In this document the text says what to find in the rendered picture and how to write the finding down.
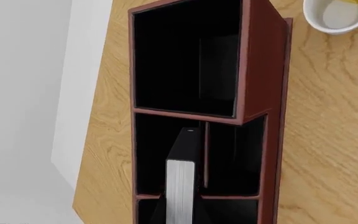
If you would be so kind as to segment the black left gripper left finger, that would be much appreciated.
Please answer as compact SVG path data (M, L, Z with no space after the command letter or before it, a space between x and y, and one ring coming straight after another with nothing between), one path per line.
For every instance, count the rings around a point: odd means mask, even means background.
M149 224L166 224L166 208L167 200L165 194L162 194L158 199Z

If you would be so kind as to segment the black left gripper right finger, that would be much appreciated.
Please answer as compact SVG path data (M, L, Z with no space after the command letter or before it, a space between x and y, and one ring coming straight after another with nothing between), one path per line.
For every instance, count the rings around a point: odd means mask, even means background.
M213 224L199 194L198 187L194 187L193 196L193 221L192 224Z

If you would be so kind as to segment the red-brown desk caddy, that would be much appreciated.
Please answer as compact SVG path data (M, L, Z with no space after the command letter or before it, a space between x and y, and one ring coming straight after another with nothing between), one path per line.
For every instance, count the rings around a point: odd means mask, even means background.
M167 156L200 134L196 224L277 224L292 20L269 0L129 10L133 224L166 224Z

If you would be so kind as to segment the white mug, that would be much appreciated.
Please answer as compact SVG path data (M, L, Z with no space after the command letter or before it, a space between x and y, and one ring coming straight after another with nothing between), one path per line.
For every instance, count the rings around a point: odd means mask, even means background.
M358 0L303 0L303 15L314 29L341 35L358 28Z

